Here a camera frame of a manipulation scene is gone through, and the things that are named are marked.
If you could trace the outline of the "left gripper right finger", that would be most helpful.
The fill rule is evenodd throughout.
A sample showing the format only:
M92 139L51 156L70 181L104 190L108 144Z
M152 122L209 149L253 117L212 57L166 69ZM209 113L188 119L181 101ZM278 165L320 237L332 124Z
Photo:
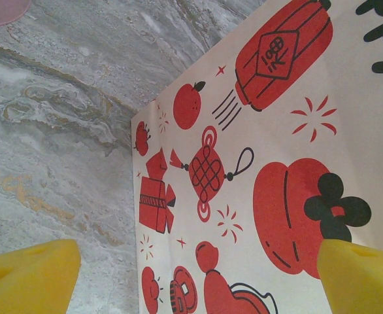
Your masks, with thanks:
M317 268L332 314L383 314L383 251L325 240Z

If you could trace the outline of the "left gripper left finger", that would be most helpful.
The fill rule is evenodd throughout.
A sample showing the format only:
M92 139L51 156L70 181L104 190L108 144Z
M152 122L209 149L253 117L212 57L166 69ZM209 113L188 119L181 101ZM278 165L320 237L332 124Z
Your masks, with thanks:
M66 314L80 266L73 239L0 254L0 314Z

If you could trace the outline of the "red white paper gift bag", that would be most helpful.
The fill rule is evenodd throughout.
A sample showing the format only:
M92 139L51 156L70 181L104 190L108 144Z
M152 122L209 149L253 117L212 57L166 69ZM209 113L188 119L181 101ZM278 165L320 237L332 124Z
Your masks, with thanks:
M131 121L139 314L331 314L383 250L383 0L266 0Z

